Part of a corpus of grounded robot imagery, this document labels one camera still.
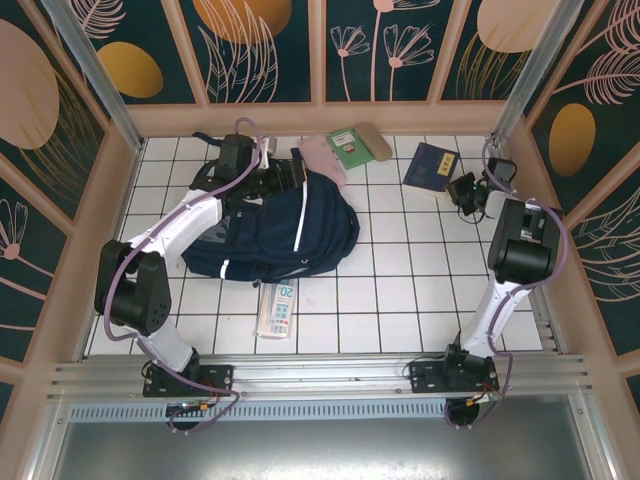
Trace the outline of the navy book with yellow label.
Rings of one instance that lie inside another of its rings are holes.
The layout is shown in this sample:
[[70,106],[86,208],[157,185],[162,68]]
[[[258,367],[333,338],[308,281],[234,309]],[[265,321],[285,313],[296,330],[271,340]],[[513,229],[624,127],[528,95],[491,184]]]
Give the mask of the navy book with yellow label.
[[450,183],[460,160],[456,151],[421,142],[403,178],[402,185],[435,198],[447,196]]

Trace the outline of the pink pencil case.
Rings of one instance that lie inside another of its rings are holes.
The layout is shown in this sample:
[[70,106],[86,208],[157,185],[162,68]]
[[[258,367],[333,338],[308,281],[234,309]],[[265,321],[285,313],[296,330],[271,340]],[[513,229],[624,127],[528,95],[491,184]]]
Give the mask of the pink pencil case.
[[310,136],[298,143],[307,168],[331,179],[339,188],[346,185],[346,175],[338,157],[323,136]]

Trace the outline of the navy blue backpack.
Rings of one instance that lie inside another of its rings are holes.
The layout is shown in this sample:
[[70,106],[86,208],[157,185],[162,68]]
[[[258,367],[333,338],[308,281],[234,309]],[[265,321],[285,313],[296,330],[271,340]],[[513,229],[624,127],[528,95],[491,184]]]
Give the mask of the navy blue backpack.
[[221,220],[182,254],[191,272],[277,283],[330,272],[352,252],[360,224],[336,183],[298,152],[268,162],[220,195]]

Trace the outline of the beige glasses case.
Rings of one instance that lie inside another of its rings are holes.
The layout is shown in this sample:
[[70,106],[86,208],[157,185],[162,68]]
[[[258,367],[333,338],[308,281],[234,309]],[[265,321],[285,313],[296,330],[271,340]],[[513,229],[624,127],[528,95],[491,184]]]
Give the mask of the beige glasses case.
[[384,162],[391,159],[392,148],[373,123],[359,122],[353,129],[374,160]]

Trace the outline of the green notebook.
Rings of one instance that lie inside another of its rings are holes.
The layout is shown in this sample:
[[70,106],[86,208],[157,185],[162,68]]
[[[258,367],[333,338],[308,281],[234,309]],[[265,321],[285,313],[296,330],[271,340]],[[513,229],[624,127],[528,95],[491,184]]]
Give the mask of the green notebook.
[[326,140],[346,170],[365,165],[373,156],[353,128],[329,133]]

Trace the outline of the clear pack of blue pens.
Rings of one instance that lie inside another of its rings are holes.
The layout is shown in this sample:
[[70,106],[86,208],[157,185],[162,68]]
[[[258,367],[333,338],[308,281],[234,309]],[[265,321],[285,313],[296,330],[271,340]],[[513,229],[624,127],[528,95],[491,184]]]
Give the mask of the clear pack of blue pens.
[[261,286],[255,335],[269,340],[291,336],[293,315],[297,300],[296,279]]

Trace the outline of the grey metal sheet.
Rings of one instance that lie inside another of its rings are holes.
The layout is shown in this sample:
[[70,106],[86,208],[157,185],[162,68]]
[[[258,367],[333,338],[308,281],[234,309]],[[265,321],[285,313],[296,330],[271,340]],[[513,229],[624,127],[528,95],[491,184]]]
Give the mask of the grey metal sheet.
[[514,398],[456,430],[440,418],[74,424],[54,480],[594,480],[561,397]]

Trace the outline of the aluminium corner post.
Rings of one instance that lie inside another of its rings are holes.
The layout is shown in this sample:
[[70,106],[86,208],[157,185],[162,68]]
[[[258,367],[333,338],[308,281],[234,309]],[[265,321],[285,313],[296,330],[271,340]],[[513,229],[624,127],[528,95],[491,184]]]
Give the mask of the aluminium corner post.
[[83,68],[100,100],[111,115],[118,130],[132,150],[138,154],[142,137],[130,116],[119,92],[99,60],[96,50],[77,22],[71,6],[66,0],[41,0],[53,24]]
[[583,4],[584,0],[559,0],[487,138],[488,145],[499,145],[511,134],[575,24]]

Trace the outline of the aluminium side rail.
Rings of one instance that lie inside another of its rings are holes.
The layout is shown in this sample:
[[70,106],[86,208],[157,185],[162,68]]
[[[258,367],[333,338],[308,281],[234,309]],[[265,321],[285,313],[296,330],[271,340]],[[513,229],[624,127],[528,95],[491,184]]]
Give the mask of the aluminium side rail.
[[[497,148],[488,145],[482,149],[484,170]],[[533,198],[525,198],[511,186],[505,189],[502,209],[489,249],[488,266],[492,271],[486,311],[483,313],[483,346],[496,352],[495,339],[516,311],[517,305],[531,292],[536,293],[534,304],[547,315],[546,340],[554,340],[552,311],[542,297],[542,287],[553,282],[564,268],[568,255],[568,231],[562,212]]]

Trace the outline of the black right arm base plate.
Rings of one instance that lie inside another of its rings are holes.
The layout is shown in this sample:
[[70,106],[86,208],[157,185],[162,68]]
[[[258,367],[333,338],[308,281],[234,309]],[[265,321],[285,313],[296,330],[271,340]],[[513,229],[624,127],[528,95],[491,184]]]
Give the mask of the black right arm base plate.
[[407,376],[413,393],[475,395],[500,390],[496,376],[482,376],[442,361],[416,361],[408,364]]

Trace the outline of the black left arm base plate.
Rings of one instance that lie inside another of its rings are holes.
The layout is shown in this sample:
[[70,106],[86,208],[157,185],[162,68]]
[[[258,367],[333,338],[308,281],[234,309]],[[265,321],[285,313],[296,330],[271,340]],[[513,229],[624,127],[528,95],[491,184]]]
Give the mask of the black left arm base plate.
[[[233,386],[233,367],[231,365],[202,366],[201,378],[196,380],[196,383],[222,389],[220,396],[229,396]],[[142,395],[146,398],[187,398],[209,397],[212,392],[186,385],[157,365],[151,364],[145,373]]]

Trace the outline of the aluminium rail frame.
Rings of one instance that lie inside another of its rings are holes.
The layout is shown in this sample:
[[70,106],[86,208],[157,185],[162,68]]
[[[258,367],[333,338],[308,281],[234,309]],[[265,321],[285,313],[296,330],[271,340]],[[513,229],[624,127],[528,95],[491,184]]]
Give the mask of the aluminium rail frame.
[[[201,364],[234,367],[233,389],[243,400],[407,398],[411,354],[206,355]],[[66,401],[141,401],[144,358],[97,355],[54,368],[45,392]],[[578,355],[524,352],[499,356],[495,366],[509,395],[573,394],[595,385]]]

